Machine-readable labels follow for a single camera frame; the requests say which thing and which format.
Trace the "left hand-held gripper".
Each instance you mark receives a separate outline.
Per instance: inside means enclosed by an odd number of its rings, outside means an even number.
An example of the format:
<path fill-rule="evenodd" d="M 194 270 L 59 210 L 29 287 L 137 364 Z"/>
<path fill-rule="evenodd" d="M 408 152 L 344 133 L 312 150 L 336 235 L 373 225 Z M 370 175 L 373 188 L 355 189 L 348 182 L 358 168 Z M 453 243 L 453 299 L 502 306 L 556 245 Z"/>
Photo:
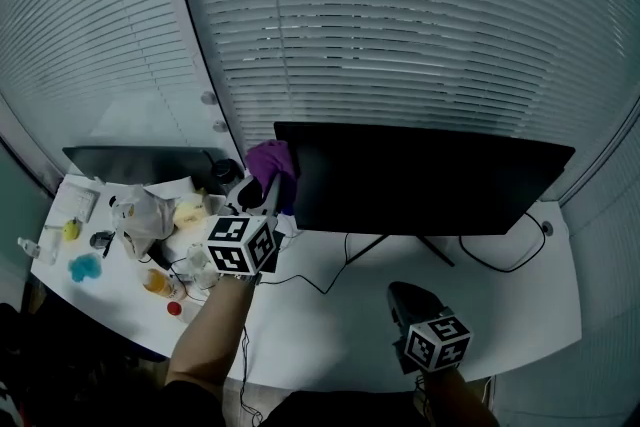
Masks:
<path fill-rule="evenodd" d="M 219 274 L 255 276 L 276 271 L 284 235 L 276 230 L 281 174 L 266 193 L 265 215 L 245 211 L 252 203 L 253 176 L 238 182 L 227 194 L 226 205 L 207 220 L 205 253 Z"/>

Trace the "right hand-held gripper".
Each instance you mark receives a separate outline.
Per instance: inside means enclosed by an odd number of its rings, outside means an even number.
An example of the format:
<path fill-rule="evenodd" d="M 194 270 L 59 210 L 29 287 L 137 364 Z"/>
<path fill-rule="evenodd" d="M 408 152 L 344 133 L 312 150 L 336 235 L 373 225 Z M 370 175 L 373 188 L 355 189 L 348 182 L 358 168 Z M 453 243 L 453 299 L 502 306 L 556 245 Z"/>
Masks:
<path fill-rule="evenodd" d="M 435 373 L 462 362 L 472 331 L 434 293 L 415 285 L 407 292 L 407 283 L 394 281 L 388 286 L 387 300 L 393 322 L 402 328 L 393 346 L 405 375 Z M 407 310 L 411 316 L 435 317 L 408 325 Z"/>

